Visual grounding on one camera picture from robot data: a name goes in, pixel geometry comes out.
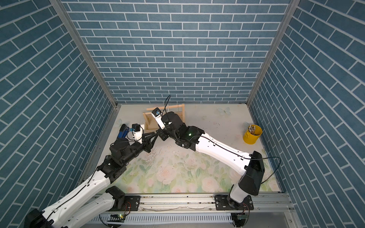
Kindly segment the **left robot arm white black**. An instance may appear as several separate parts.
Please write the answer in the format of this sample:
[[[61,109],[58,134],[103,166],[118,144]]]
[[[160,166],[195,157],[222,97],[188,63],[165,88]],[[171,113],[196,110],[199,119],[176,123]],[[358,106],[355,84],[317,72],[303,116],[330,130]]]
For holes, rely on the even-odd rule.
[[[111,154],[93,174],[65,197],[43,210],[34,209],[24,220],[26,228],[80,228],[110,209],[128,207],[125,193],[111,184],[141,152],[151,152],[157,133],[141,134],[137,141],[118,138],[110,145]]]

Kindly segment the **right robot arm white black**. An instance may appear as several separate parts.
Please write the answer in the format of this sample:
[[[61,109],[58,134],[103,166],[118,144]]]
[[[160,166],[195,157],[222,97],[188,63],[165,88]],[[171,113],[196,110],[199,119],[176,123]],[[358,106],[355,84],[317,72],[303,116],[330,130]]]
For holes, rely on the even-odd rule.
[[[264,158],[261,153],[236,150],[196,126],[187,126],[174,112],[163,114],[159,108],[155,108],[152,116],[159,126],[157,133],[162,140],[165,141],[170,137],[179,147],[209,155],[241,175],[229,193],[229,201],[241,204],[247,196],[259,194],[265,173]]]

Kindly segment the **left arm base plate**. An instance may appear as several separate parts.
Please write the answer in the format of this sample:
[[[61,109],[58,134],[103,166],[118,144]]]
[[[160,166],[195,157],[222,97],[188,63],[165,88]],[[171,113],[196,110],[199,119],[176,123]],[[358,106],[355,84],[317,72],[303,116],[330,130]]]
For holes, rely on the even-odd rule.
[[[125,195],[116,200],[113,211],[138,211],[140,200],[140,195]]]

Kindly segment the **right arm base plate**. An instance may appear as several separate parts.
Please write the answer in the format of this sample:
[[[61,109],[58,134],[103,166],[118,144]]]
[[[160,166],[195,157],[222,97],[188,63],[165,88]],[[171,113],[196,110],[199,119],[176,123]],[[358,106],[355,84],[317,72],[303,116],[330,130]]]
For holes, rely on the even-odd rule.
[[[246,211],[254,210],[252,198],[250,195],[244,198],[242,203],[232,200],[228,194],[214,195],[215,207],[217,211]]]

